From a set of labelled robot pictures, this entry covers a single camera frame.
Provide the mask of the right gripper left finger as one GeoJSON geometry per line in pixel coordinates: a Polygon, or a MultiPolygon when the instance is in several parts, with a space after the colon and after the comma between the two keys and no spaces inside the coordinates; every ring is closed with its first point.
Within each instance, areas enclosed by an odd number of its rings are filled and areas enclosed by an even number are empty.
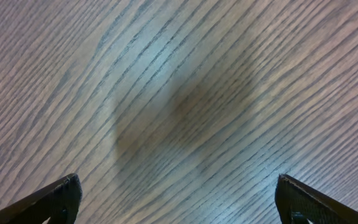
{"type": "Polygon", "coordinates": [[[73,224],[82,198],[77,174],[68,174],[0,210],[0,224],[73,224]]]}

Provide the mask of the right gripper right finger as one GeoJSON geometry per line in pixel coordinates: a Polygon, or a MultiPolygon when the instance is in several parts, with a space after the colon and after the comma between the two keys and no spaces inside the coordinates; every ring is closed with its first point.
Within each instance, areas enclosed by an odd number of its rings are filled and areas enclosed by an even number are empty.
{"type": "Polygon", "coordinates": [[[280,174],[275,204],[284,224],[358,223],[358,212],[299,180],[280,174]]]}

